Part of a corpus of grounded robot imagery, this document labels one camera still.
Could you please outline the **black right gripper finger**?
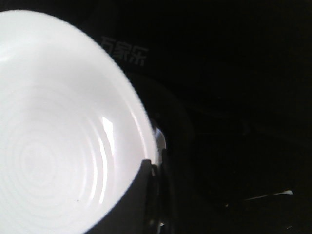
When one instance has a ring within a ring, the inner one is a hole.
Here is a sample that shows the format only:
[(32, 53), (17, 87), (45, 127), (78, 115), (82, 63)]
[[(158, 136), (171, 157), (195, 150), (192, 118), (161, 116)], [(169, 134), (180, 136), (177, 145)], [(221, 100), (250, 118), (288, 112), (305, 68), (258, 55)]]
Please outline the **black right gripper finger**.
[(157, 234), (157, 168), (143, 160), (131, 186), (110, 212), (92, 229), (93, 234)]

